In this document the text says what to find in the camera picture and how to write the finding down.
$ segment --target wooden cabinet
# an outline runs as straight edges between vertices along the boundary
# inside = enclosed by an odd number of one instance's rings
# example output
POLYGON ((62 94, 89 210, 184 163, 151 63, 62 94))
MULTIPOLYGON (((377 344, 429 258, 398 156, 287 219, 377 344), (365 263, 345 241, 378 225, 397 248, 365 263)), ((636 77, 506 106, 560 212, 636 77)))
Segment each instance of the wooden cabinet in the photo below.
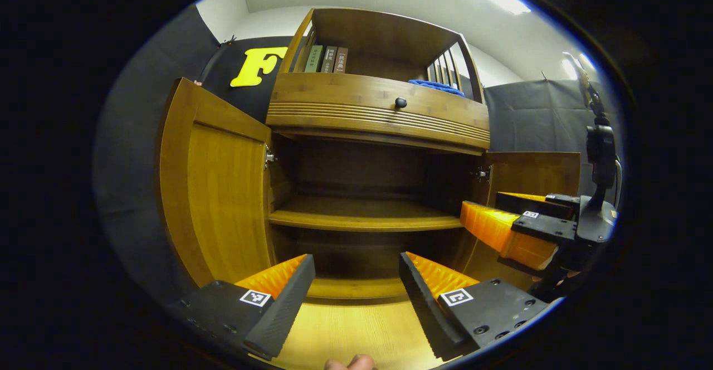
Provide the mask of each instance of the wooden cabinet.
POLYGON ((312 9, 282 61, 265 123, 285 135, 480 155, 490 147, 483 101, 478 71, 460 33, 382 12, 312 9), (312 45, 348 48, 346 73, 303 73, 312 45), (463 90, 453 48, 465 58, 473 99, 407 83, 433 80, 463 90), (397 98, 407 106, 398 108, 397 98))
POLYGON ((405 298, 401 251, 476 279, 505 272, 459 222, 496 192, 576 194, 578 153, 485 153, 316 136, 290 139, 189 80, 176 82, 158 146, 167 234, 199 286, 314 254, 319 299, 405 298), (278 160, 266 164, 267 149, 278 160), (488 179, 478 179, 481 170, 488 179))

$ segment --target orange ridged pad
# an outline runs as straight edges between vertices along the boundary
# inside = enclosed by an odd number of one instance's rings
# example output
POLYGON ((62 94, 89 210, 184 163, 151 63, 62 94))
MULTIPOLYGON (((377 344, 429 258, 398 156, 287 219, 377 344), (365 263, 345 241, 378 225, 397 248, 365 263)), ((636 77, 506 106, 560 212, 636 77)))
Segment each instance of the orange ridged pad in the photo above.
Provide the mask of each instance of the orange ridged pad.
POLYGON ((504 259, 514 259, 533 269, 543 269, 557 245, 512 230, 516 213, 463 202, 461 224, 504 259))
POLYGON ((538 196, 537 194, 506 193, 506 192, 499 192, 499 193, 509 194, 511 196, 520 197, 521 199, 536 200, 537 202, 547 202, 547 196, 538 196))
POLYGON ((235 285, 265 294, 271 294, 273 299, 277 299, 277 297, 280 296, 282 288, 285 288, 285 285, 290 281, 290 278, 305 257, 306 254, 303 254, 293 259, 283 261, 269 269, 264 269, 255 275, 248 276, 246 279, 236 282, 235 285))
POLYGON ((407 251, 406 254, 423 277, 423 281, 428 285, 428 289, 431 291, 434 299, 438 299, 440 294, 444 292, 455 291, 456 289, 478 284, 478 281, 472 279, 470 276, 463 275, 435 261, 422 258, 409 251, 407 251))

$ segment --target wooden shelf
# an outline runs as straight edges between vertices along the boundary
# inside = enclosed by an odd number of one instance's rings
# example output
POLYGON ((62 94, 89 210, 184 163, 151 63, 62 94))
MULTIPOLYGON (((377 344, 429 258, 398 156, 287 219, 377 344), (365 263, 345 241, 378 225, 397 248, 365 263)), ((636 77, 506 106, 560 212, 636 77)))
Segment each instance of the wooden shelf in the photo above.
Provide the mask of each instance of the wooden shelf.
POLYGON ((406 200, 295 196, 269 215, 275 225, 332 231, 428 231, 460 228, 460 218, 406 200))
POLYGON ((333 279, 315 278, 307 296, 323 299, 379 299, 405 296, 400 278, 333 279))

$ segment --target book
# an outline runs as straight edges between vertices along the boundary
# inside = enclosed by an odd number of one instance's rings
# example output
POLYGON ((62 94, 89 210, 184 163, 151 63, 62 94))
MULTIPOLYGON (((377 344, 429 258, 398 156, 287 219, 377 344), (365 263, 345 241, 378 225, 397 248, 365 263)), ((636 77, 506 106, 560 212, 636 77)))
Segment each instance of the book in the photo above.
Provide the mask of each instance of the book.
POLYGON ((336 55, 336 47, 327 47, 324 50, 324 59, 321 63, 322 73, 331 73, 334 69, 334 56, 336 55))
POLYGON ((334 73, 344 73, 346 70, 346 54, 348 48, 339 47, 336 49, 336 58, 334 59, 334 73))
POLYGON ((313 45, 310 50, 310 56, 307 58, 307 65, 305 66, 305 71, 314 72, 319 68, 319 61, 321 60, 321 52, 323 51, 323 46, 313 45))

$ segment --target cabinet door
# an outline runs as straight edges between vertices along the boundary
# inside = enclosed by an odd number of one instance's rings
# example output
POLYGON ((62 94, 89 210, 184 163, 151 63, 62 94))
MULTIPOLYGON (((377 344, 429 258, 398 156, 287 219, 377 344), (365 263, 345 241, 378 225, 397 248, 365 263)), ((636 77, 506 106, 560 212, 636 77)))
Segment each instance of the cabinet door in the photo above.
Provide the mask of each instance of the cabinet door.
POLYGON ((155 165, 166 235, 198 286, 270 266, 265 146, 270 128, 204 88, 176 80, 155 165))
MULTIPOLYGON (((473 183, 473 202, 493 207, 497 192, 576 196, 580 180, 580 153, 506 152, 486 153, 482 167, 490 167, 489 182, 473 183)), ((532 285, 532 277, 497 262, 497 251, 471 236, 471 256, 463 273, 478 280, 501 277, 521 289, 532 285)))

